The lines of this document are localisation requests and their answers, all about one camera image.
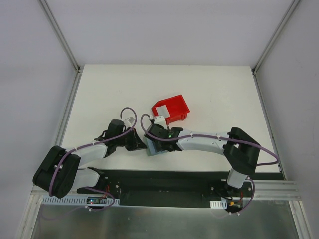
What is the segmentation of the red plastic bin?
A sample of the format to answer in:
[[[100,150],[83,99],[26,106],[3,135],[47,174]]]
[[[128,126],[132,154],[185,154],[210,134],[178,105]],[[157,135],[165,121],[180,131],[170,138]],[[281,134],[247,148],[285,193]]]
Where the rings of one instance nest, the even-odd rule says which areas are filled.
[[[190,109],[182,94],[157,101],[151,107],[151,111],[154,116],[158,116],[156,112],[156,107],[162,105],[166,105],[170,113],[170,117],[165,118],[166,124],[170,124],[179,120],[184,120],[187,118],[188,113],[190,113]]]

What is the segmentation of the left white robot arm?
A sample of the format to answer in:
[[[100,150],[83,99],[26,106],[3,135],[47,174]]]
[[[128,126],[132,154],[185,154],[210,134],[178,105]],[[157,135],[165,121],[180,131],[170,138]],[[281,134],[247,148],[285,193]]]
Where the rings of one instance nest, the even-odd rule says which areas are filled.
[[[81,168],[96,159],[113,154],[118,147],[128,152],[147,149],[133,128],[134,119],[113,119],[92,143],[77,149],[52,147],[40,164],[32,182],[56,198],[65,197],[72,189],[88,187],[93,193],[102,193],[105,181],[97,169]]]

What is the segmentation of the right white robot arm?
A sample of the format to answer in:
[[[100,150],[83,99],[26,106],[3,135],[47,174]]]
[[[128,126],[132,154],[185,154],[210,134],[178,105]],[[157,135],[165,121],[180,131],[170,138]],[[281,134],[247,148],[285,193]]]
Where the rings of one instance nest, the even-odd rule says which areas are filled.
[[[260,153],[260,144],[237,127],[229,132],[201,133],[153,123],[146,129],[145,137],[153,142],[156,151],[196,150],[225,156],[231,170],[224,190],[232,197],[242,191],[247,176],[255,173]]]

